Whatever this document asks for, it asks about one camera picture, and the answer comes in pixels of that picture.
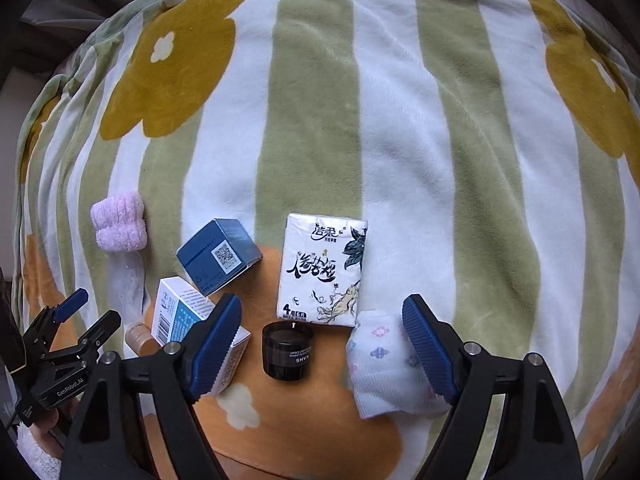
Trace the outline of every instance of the blue gripper pad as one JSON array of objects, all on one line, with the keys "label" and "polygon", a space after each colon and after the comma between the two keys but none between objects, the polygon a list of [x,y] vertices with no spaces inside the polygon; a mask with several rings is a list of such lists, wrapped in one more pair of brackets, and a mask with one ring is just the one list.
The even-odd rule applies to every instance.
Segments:
[{"label": "blue gripper pad", "polygon": [[89,295],[84,288],[79,288],[65,301],[60,303],[53,313],[53,321],[63,323],[75,314],[80,308],[89,301]]},{"label": "blue gripper pad", "polygon": [[[187,394],[195,402],[202,394],[206,394],[216,382],[216,377],[220,367],[225,360],[226,354],[231,348],[231,343],[238,332],[242,319],[242,304],[240,299],[233,294],[224,294],[215,309],[209,314],[209,318],[216,313],[217,309],[222,312],[217,316],[211,325],[208,333],[204,337],[200,348],[191,362],[191,381]],[[209,318],[200,321],[191,327],[196,328],[201,323],[207,323]]]},{"label": "blue gripper pad", "polygon": [[411,297],[402,304],[402,324],[433,391],[454,405],[460,393],[453,381],[453,364],[435,330]]}]

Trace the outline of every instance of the white sock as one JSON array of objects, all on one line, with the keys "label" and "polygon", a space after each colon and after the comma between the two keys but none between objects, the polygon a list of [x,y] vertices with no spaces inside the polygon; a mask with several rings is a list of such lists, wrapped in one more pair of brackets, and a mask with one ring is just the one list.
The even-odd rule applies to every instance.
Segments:
[{"label": "white sock", "polygon": [[44,451],[24,424],[18,426],[18,451],[40,480],[58,480],[62,462]]},{"label": "white sock", "polygon": [[388,412],[437,416],[450,408],[429,384],[400,314],[360,311],[347,343],[347,365],[360,418]]}]

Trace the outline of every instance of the white box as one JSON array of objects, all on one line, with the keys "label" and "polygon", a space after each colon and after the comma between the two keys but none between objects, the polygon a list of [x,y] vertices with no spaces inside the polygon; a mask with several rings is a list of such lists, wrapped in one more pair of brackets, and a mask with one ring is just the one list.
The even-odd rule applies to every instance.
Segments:
[{"label": "white box", "polygon": [[[209,317],[213,308],[214,304],[209,298],[200,294],[179,276],[163,278],[158,286],[151,335],[162,346],[169,341],[182,341],[195,323]],[[208,395],[215,396],[229,385],[250,335],[244,327],[238,328]]]},{"label": "white box", "polygon": [[277,316],[354,326],[366,235],[364,220],[290,214]]}]

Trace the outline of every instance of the small cylinder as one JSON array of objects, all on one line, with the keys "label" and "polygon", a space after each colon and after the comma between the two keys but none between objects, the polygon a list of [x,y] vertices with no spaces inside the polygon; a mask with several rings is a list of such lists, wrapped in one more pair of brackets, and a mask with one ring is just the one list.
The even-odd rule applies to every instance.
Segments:
[{"label": "small cylinder", "polygon": [[279,381],[297,381],[308,374],[314,332],[300,322],[276,321],[262,329],[262,367]]},{"label": "small cylinder", "polygon": [[155,354],[160,349],[160,343],[151,335],[151,330],[144,323],[127,326],[124,341],[140,357]]}]

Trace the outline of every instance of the white tissue pack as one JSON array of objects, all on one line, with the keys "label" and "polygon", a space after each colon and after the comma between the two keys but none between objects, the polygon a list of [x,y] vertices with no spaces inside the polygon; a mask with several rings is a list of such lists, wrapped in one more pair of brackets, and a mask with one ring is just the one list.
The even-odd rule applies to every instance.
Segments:
[{"label": "white tissue pack", "polygon": [[287,217],[277,316],[354,326],[367,221],[292,213]]}]

